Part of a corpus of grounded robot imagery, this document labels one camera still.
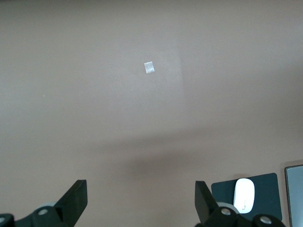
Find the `small paper piece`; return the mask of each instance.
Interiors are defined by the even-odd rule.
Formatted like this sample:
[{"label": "small paper piece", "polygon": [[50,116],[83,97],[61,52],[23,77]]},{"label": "small paper piece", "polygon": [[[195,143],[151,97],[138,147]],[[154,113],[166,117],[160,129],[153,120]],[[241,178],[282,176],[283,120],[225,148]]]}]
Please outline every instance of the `small paper piece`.
[{"label": "small paper piece", "polygon": [[145,66],[146,73],[151,73],[151,72],[155,71],[155,69],[153,68],[152,61],[144,63],[144,66]]}]

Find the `screw head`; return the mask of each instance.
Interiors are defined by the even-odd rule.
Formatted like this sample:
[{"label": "screw head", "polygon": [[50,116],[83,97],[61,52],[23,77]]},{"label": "screw head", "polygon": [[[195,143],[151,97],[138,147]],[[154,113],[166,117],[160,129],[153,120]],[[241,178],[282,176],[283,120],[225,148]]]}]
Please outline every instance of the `screw head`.
[{"label": "screw head", "polygon": [[221,213],[224,214],[224,215],[231,215],[232,214],[231,211],[227,208],[223,208],[221,210]]},{"label": "screw head", "polygon": [[260,221],[263,222],[264,224],[268,224],[268,225],[270,225],[272,223],[272,221],[270,220],[270,218],[268,218],[266,216],[261,216],[260,217]]},{"label": "screw head", "polygon": [[44,215],[44,214],[46,214],[47,212],[48,212],[47,209],[43,209],[43,210],[40,210],[40,211],[38,212],[38,215]]}]

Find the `black plastic part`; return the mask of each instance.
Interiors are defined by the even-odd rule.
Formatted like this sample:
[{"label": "black plastic part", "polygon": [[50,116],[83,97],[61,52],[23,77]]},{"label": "black plastic part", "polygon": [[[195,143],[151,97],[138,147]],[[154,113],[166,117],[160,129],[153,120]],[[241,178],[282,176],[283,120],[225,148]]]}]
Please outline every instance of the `black plastic part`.
[{"label": "black plastic part", "polygon": [[54,205],[61,221],[68,227],[76,224],[87,206],[87,183],[78,180]]},{"label": "black plastic part", "polygon": [[78,180],[53,206],[36,209],[27,217],[14,221],[11,214],[0,214],[0,227],[73,227],[87,206],[86,180]]},{"label": "black plastic part", "polygon": [[[222,214],[222,210],[229,210],[229,215]],[[209,217],[209,219],[204,223],[208,227],[235,227],[237,226],[237,214],[227,208],[227,207],[218,207]]]},{"label": "black plastic part", "polygon": [[[271,224],[263,223],[260,219],[261,217],[269,218],[270,221],[271,221]],[[272,215],[268,215],[268,214],[258,214],[258,215],[256,215],[254,217],[252,223],[253,223],[253,226],[255,226],[255,227],[271,227],[271,226],[285,227],[284,224],[279,219],[277,219],[276,217],[274,217]]]},{"label": "black plastic part", "polygon": [[195,207],[202,224],[204,224],[211,213],[219,207],[204,181],[196,181]]},{"label": "black plastic part", "polygon": [[246,218],[244,218],[241,214],[238,214],[238,227],[250,227],[252,226],[252,222]]}]

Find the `wireless mouse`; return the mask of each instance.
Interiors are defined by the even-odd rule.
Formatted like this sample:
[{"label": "wireless mouse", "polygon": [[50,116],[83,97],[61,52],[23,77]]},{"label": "wireless mouse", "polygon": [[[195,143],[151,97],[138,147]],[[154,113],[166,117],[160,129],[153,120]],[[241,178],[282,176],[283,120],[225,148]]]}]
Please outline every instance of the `wireless mouse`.
[{"label": "wireless mouse", "polygon": [[240,214],[249,213],[255,200],[255,185],[247,178],[237,180],[233,205]]}]

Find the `laptop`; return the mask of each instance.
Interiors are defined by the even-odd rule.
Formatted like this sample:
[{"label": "laptop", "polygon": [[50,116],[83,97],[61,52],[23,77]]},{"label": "laptop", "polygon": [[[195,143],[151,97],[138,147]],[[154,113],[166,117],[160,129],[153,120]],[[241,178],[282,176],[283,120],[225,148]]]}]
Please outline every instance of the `laptop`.
[{"label": "laptop", "polygon": [[303,227],[303,165],[285,168],[291,227]]}]

